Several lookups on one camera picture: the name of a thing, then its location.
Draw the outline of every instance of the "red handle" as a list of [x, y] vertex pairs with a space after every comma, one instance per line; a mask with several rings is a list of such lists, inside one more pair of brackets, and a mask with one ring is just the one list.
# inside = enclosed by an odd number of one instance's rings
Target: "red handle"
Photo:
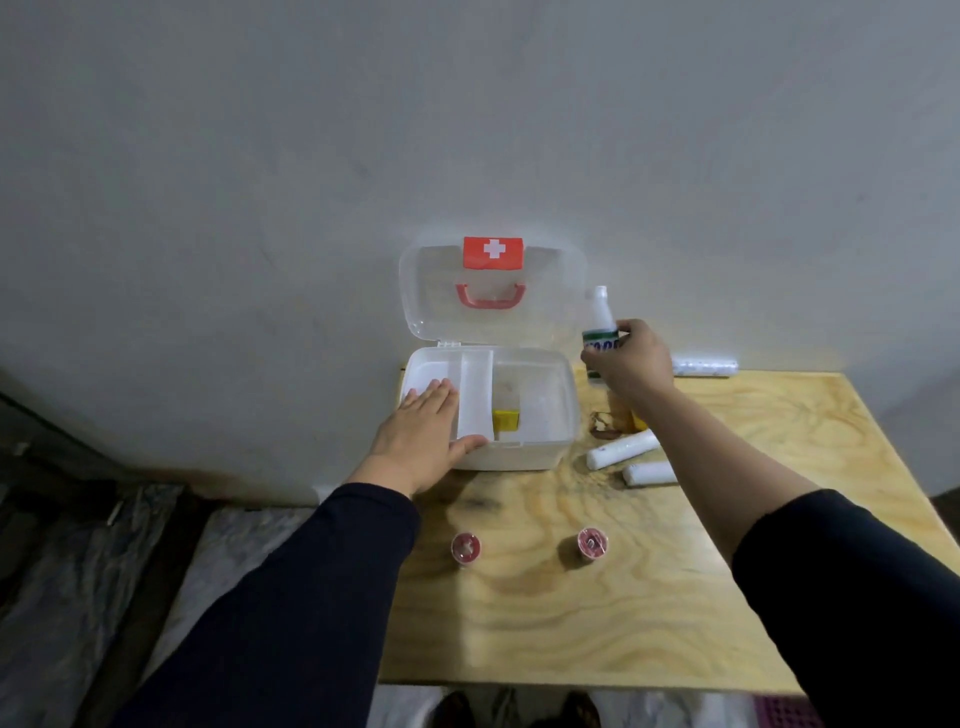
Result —
[[467, 284], [457, 283], [457, 296], [460, 297], [460, 303], [469, 308], [513, 308], [523, 300], [523, 294], [526, 292], [526, 283], [514, 283], [514, 297], [511, 299], [485, 299], [474, 301], [467, 293]]

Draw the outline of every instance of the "clear plastic lid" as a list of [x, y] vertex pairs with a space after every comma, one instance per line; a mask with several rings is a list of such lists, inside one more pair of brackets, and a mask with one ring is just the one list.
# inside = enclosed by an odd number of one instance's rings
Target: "clear plastic lid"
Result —
[[583, 254], [524, 240], [519, 270], [464, 267], [462, 240], [400, 257], [407, 325], [427, 341], [558, 349], [578, 331]]

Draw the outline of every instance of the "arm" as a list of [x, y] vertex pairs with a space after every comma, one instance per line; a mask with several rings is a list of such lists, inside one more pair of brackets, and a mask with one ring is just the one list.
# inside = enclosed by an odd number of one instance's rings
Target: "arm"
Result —
[[828, 725], [922, 724], [952, 696], [960, 578], [835, 491], [820, 490], [676, 390], [642, 321], [587, 365], [656, 432], [733, 578]]
[[349, 483], [210, 607], [113, 725], [364, 726], [420, 525], [410, 496], [486, 442], [448, 443], [457, 405], [448, 380], [411, 392]]
[[620, 322], [619, 349], [585, 349], [599, 372], [657, 434], [684, 494], [727, 563], [757, 519], [817, 489], [734, 435], [673, 386], [670, 351], [642, 321]]

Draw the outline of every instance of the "person's left hand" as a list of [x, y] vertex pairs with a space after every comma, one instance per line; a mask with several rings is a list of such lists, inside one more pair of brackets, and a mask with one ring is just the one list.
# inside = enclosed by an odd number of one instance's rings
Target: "person's left hand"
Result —
[[370, 454], [345, 483], [372, 483], [412, 497], [436, 485], [468, 452], [487, 444], [483, 435], [450, 442], [460, 393], [449, 379], [434, 379], [421, 395], [411, 389], [376, 431]]

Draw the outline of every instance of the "wooden table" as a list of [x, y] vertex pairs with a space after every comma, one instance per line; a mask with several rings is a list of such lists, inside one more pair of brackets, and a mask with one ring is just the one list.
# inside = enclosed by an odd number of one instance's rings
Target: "wooden table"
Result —
[[[789, 668], [677, 486], [625, 490], [625, 464], [591, 473], [590, 413], [607, 394], [575, 372], [581, 437], [555, 471], [452, 473], [420, 501], [380, 679], [798, 692]], [[755, 446], [960, 571], [960, 549], [839, 374], [744, 372], [678, 386]], [[655, 450], [636, 461], [663, 459]], [[574, 535], [610, 537], [581, 566]], [[454, 533], [483, 542], [459, 570]]]

